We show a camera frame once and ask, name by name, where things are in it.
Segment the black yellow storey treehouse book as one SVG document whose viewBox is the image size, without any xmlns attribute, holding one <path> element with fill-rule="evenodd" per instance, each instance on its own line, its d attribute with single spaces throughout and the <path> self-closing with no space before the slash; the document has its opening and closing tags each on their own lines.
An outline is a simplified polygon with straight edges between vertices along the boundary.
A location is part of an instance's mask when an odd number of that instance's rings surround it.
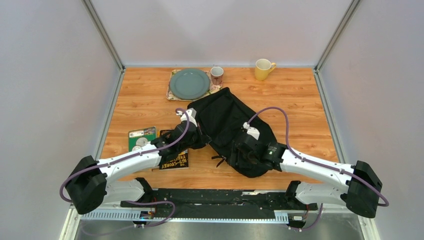
<svg viewBox="0 0 424 240">
<path fill-rule="evenodd" d="M 153 170 L 179 170 L 189 167 L 188 150 L 181 152 L 175 159 L 152 168 Z"/>
</svg>

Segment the black fabric student bag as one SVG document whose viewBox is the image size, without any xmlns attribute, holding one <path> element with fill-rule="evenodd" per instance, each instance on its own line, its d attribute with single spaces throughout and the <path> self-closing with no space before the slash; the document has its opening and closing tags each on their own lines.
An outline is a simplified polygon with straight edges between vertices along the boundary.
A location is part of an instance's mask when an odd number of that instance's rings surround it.
<svg viewBox="0 0 424 240">
<path fill-rule="evenodd" d="M 200 125 L 201 132 L 207 135 L 209 145 L 222 158 L 216 167 L 226 162 L 234 170 L 247 178 L 256 178 L 264 175 L 268 170 L 262 166 L 248 163 L 243 158 L 241 166 L 230 164 L 233 141 L 238 137 L 246 123 L 256 112 L 244 104 L 229 87 L 225 87 L 206 97 L 192 101 L 187 108 L 196 111 L 195 119 Z M 259 130 L 259 141 L 262 143 L 276 142 L 277 139 L 271 127 L 259 117 L 255 117 L 250 126 Z"/>
</svg>

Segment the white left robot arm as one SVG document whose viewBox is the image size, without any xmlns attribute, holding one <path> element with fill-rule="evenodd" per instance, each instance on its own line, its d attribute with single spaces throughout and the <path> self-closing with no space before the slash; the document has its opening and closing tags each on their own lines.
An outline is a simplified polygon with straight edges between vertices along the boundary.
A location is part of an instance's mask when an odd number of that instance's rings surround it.
<svg viewBox="0 0 424 240">
<path fill-rule="evenodd" d="M 109 202 L 132 201 L 145 208 L 152 203 L 153 194 L 139 180 L 119 182 L 119 179 L 161 166 L 181 152 L 199 147 L 197 124 L 183 120 L 175 129 L 138 150 L 106 159 L 83 157 L 65 181 L 64 189 L 80 215 Z"/>
</svg>

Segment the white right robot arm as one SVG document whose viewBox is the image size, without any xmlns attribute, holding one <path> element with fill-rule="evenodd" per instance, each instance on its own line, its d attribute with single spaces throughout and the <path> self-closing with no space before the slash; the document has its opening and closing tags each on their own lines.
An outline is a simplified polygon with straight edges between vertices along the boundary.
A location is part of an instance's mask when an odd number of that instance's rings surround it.
<svg viewBox="0 0 424 240">
<path fill-rule="evenodd" d="M 302 205 L 332 204 L 346 206 L 359 216 L 373 219 L 381 197 L 382 182 L 371 166 L 331 162 L 313 157 L 279 142 L 262 143 L 254 127 L 241 132 L 232 143 L 230 164 L 253 164 L 265 170 L 300 174 L 319 183 L 293 180 L 285 192 L 285 203 L 293 210 Z"/>
</svg>

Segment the green paperback book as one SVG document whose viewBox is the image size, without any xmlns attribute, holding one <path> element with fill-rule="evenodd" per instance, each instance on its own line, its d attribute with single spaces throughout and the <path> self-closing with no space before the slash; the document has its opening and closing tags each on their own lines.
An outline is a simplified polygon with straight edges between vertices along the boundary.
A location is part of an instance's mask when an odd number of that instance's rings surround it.
<svg viewBox="0 0 424 240">
<path fill-rule="evenodd" d="M 128 151 L 138 150 L 157 137 L 156 127 L 131 130 L 128 132 Z"/>
</svg>

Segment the floral serving tray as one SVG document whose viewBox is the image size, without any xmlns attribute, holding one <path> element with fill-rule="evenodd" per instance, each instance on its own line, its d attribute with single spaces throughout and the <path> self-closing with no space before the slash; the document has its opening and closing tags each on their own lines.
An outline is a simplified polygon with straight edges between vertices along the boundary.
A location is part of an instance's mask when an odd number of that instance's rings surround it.
<svg viewBox="0 0 424 240">
<path fill-rule="evenodd" d="M 171 75 L 170 75 L 170 78 L 169 78 L 169 83 L 170 83 L 171 77 L 175 73 L 177 73 L 178 71 L 180 71 L 180 70 L 184 70 L 184 69 L 174 69 L 174 70 L 171 71 Z M 219 90 L 221 90 L 223 88 L 223 84 L 221 84 L 221 85 L 214 85 L 212 83 L 212 81 L 211 81 L 211 74 L 210 74 L 209 71 L 207 71 L 207 70 L 202 70 L 202 71 L 204 71 L 207 74 L 207 76 L 209 77 L 209 80 L 210 80 L 209 90 L 203 96 L 201 96 L 201 97 L 199 97 L 197 99 L 194 99 L 194 100 L 183 100 L 183 99 L 180 99 L 180 98 L 178 98 L 178 97 L 176 97 L 175 95 L 172 94 L 172 92 L 170 90 L 170 87 L 169 87 L 169 83 L 168 83 L 167 92 L 166 92 L 166 98 L 168 100 L 170 100 L 170 101 L 186 101 L 186 102 L 187 101 L 195 101 L 195 100 L 204 98 L 206 96 L 209 96 L 211 94 L 217 93 Z"/>
</svg>

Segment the teal ceramic plate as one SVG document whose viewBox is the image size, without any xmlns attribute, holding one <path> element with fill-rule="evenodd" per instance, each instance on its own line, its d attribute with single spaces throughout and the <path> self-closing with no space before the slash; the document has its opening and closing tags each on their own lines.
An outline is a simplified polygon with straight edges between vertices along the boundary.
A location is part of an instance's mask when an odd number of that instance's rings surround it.
<svg viewBox="0 0 424 240">
<path fill-rule="evenodd" d="M 182 69 L 175 73 L 169 82 L 171 93 L 182 100 L 195 100 L 202 97 L 210 88 L 208 75 L 197 68 Z"/>
</svg>

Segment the brown patterned mug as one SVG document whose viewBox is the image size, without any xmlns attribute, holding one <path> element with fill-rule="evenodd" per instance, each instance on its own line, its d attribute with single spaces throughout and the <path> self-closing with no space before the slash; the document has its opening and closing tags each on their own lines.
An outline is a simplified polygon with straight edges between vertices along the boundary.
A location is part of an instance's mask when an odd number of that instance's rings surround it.
<svg viewBox="0 0 424 240">
<path fill-rule="evenodd" d="M 214 85 L 221 85 L 224 77 L 224 69 L 220 66 L 214 66 L 210 69 L 210 76 Z"/>
</svg>

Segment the yellow ceramic mug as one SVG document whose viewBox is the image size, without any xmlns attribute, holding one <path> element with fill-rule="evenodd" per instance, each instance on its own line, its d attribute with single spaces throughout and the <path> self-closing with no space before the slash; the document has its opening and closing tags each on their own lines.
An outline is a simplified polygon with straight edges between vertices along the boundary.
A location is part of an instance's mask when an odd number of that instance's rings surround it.
<svg viewBox="0 0 424 240">
<path fill-rule="evenodd" d="M 255 63 L 254 75 L 258 81 L 264 81 L 269 74 L 276 68 L 277 64 L 268 59 L 261 58 Z"/>
</svg>

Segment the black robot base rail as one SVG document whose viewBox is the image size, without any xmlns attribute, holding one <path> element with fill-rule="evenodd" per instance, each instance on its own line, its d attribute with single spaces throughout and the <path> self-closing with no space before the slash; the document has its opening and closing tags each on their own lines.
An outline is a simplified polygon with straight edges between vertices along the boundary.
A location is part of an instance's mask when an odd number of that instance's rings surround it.
<svg viewBox="0 0 424 240">
<path fill-rule="evenodd" d="M 147 188 L 141 202 L 159 202 L 152 207 L 157 218 L 167 217 L 175 204 L 174 218 L 197 219 L 271 219 L 276 210 L 300 211 L 317 210 L 317 204 L 309 206 L 284 191 L 254 191 L 232 189 L 187 189 Z"/>
</svg>

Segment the aluminium frame post left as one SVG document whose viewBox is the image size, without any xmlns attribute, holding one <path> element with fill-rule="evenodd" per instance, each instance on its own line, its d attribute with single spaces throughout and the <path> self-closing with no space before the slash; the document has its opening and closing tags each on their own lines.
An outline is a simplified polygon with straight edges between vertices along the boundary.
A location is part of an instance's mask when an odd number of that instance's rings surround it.
<svg viewBox="0 0 424 240">
<path fill-rule="evenodd" d="M 107 50 L 109 51 L 112 59 L 114 60 L 116 66 L 120 70 L 121 73 L 125 71 L 125 65 L 123 64 L 109 34 L 107 33 L 107 30 L 96 10 L 96 7 L 94 6 L 93 2 L 91 0 L 82 0 L 82 3 L 84 4 L 88 15 L 90 16 L 91 20 L 93 21 L 98 33 L 100 34 Z"/>
</svg>

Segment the aluminium frame post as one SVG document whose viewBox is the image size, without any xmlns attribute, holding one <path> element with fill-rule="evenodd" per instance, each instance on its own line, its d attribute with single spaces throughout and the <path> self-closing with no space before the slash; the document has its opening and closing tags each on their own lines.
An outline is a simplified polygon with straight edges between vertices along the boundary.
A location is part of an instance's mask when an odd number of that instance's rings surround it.
<svg viewBox="0 0 424 240">
<path fill-rule="evenodd" d="M 351 18 L 355 14 L 358 6 L 361 4 L 361 0 L 351 0 L 345 13 L 343 14 L 339 24 L 337 25 L 334 33 L 332 34 L 330 41 L 326 45 L 322 55 L 320 56 L 317 64 L 314 67 L 314 70 L 316 73 L 318 73 L 323 66 L 325 65 L 328 57 L 330 56 L 333 48 L 337 44 L 339 38 L 341 37 L 342 33 L 344 32 L 345 28 L 349 24 Z"/>
<path fill-rule="evenodd" d="M 123 64 L 109 34 L 107 33 L 107 30 L 96 10 L 96 7 L 94 6 L 93 2 L 91 0 L 82 0 L 82 3 L 84 4 L 88 15 L 90 16 L 91 20 L 93 21 L 98 33 L 100 34 L 107 50 L 109 51 L 112 59 L 114 60 L 116 66 L 120 70 L 121 73 L 125 71 L 125 65 Z"/>
</svg>

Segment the aluminium frame post right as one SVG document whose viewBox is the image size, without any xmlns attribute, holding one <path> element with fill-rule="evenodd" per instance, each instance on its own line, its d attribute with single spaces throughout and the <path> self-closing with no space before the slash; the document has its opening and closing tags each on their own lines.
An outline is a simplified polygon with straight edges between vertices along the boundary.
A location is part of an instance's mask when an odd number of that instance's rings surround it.
<svg viewBox="0 0 424 240">
<path fill-rule="evenodd" d="M 314 67 L 314 70 L 316 73 L 318 73 L 323 66 L 325 65 L 328 57 L 330 56 L 333 48 L 337 44 L 339 38 L 341 37 L 342 33 L 344 32 L 345 28 L 349 24 L 351 18 L 355 14 L 358 6 L 361 4 L 361 0 L 351 0 L 345 13 L 343 14 L 339 24 L 337 25 L 334 33 L 332 34 L 330 41 L 326 45 L 322 55 L 320 56 L 317 64 Z"/>
</svg>

